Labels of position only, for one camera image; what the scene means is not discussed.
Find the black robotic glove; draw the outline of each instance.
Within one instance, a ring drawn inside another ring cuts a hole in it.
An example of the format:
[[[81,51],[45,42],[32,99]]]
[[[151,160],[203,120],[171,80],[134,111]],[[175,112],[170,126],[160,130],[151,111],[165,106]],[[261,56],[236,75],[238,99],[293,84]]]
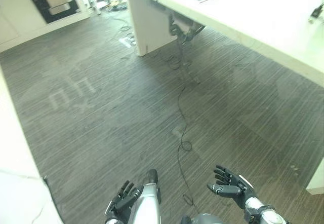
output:
[[[110,201],[105,216],[105,223],[127,224],[131,215],[131,209],[136,200],[141,196],[144,186],[133,188],[133,183],[127,180],[120,188],[117,195]]]
[[[216,195],[233,198],[241,209],[245,209],[245,202],[256,197],[253,186],[241,175],[233,174],[230,170],[217,165],[214,170],[215,184],[208,183],[207,187]]]

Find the robotic arm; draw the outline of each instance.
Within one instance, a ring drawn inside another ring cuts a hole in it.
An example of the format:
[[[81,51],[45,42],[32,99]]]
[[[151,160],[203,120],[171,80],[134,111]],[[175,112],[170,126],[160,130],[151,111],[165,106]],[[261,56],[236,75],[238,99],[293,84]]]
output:
[[[120,188],[117,195],[110,201],[106,211],[105,224],[127,224],[131,209],[136,200],[141,196],[144,186],[133,188],[133,183],[127,180]]]
[[[216,195],[232,198],[245,209],[245,220],[250,224],[290,224],[275,212],[271,205],[264,205],[257,197],[253,186],[241,175],[217,165],[214,170],[216,183],[207,187]]]

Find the white countertop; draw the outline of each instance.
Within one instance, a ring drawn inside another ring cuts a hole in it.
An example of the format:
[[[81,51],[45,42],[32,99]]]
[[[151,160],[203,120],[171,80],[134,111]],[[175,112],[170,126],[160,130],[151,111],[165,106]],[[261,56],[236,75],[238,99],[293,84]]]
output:
[[[324,87],[324,24],[308,23],[321,0],[155,0]]]

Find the cabinet door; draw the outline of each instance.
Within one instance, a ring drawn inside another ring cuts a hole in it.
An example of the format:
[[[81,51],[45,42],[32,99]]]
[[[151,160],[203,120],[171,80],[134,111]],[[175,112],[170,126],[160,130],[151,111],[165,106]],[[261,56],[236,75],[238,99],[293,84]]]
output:
[[[14,39],[18,36],[16,30],[8,22],[5,16],[1,12],[0,8],[0,44]]]
[[[20,34],[46,25],[32,0],[0,0],[1,12]]]

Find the floor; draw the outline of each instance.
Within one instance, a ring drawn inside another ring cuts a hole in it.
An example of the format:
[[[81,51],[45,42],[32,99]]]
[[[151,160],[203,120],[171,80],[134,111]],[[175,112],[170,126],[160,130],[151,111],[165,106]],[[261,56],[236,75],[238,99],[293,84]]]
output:
[[[127,12],[103,13],[0,54],[14,105],[41,175],[66,224],[104,223],[126,180],[159,173],[163,223],[194,216],[180,160],[201,212],[244,223],[206,183],[222,164],[254,184],[292,223],[324,223],[323,195],[305,188],[324,155],[324,88],[209,28],[184,47],[137,57],[118,39]]]

